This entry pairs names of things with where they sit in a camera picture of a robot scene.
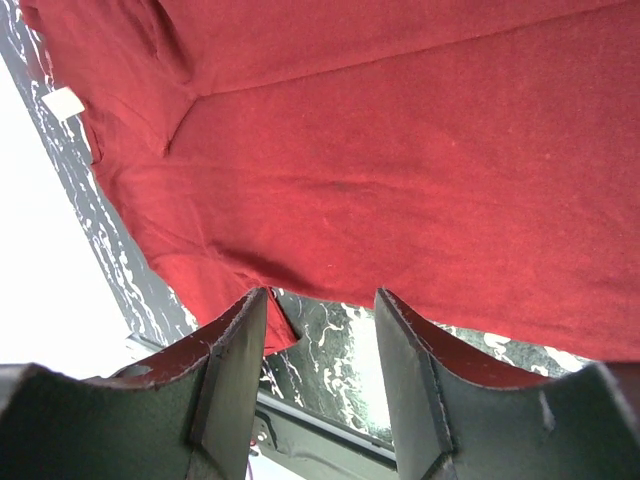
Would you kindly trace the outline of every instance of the red cloth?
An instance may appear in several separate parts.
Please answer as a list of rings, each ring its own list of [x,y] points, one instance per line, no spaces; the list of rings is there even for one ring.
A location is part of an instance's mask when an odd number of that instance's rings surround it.
[[[101,186],[201,323],[253,286],[385,286],[640,358],[640,2],[401,3],[22,1]],[[272,299],[266,353],[294,341]]]

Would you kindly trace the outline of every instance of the marble countertop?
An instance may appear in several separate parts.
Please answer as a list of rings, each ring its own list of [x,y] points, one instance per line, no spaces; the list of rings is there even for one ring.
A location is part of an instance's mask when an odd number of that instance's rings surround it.
[[[160,346],[197,325],[175,293],[148,268],[117,213],[89,169],[90,152],[77,117],[59,122],[41,98],[54,78],[35,80],[28,62],[48,62],[38,54],[41,38],[21,20],[17,0],[0,0],[0,54],[18,87],[93,253],[132,331]],[[267,357],[260,388],[280,399],[348,428],[391,443],[375,327],[369,310],[319,302],[275,289],[289,320],[302,332],[287,351]],[[538,345],[455,327],[450,333],[494,357],[544,375],[575,371],[584,359]]]

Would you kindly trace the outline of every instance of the white label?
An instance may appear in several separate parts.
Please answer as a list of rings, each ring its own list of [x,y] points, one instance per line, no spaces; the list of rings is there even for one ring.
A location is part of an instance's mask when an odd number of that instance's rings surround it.
[[[44,104],[59,121],[84,111],[84,105],[69,87],[62,87],[42,97]]]

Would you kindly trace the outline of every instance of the red fabric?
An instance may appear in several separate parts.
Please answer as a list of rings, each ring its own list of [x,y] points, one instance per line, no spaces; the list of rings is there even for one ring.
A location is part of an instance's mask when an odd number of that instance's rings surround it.
[[[201,323],[248,288],[640,358],[640,3],[23,0]],[[266,353],[295,336],[271,302]]]

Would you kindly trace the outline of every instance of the clothing tag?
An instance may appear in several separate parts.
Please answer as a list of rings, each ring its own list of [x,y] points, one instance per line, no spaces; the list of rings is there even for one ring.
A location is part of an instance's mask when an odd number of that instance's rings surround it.
[[[84,111],[84,105],[69,87],[62,87],[42,97],[44,104],[59,121]]]

